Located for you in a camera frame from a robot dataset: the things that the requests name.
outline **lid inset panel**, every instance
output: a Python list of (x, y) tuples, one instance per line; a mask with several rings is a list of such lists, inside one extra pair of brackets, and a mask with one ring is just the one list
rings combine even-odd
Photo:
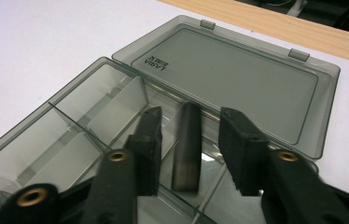
[(243, 111), (260, 129), (297, 144), (318, 81), (302, 66), (183, 28), (132, 66), (220, 108)]

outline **plastic storage box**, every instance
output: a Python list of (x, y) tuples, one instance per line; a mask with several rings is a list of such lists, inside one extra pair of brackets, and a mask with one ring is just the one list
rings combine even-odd
[[(243, 111), (271, 140), (310, 161), (323, 155), (340, 68), (295, 49), (179, 16), (101, 58), (0, 138), (0, 205), (35, 183), (65, 191), (121, 148), (142, 111), (162, 107), (161, 186), (138, 198), (139, 223), (264, 223), (260, 198), (242, 197), (219, 152), (221, 106)], [(202, 108), (198, 195), (170, 191), (178, 111)]]

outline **wooden strip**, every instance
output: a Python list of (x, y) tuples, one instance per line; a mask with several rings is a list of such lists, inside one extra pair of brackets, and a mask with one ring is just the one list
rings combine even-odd
[(349, 60), (349, 32), (232, 0), (160, 1)]

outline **gold screw insert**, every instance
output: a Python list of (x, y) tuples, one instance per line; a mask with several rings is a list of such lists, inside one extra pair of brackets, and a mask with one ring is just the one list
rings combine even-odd
[(108, 159), (111, 161), (123, 161), (126, 158), (127, 155), (124, 152), (113, 152), (108, 156)]
[(49, 193), (46, 189), (30, 189), (20, 196), (20, 198), (17, 200), (17, 205), (20, 207), (32, 206), (43, 202), (48, 197), (48, 195)]
[(297, 161), (299, 159), (295, 153), (289, 151), (281, 151), (278, 156), (282, 161)]

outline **transparent lid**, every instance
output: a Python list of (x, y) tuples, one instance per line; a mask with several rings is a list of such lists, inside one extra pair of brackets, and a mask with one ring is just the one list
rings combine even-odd
[(243, 111), (274, 145), (322, 156), (340, 68), (308, 54), (179, 16), (113, 55), (217, 113)]

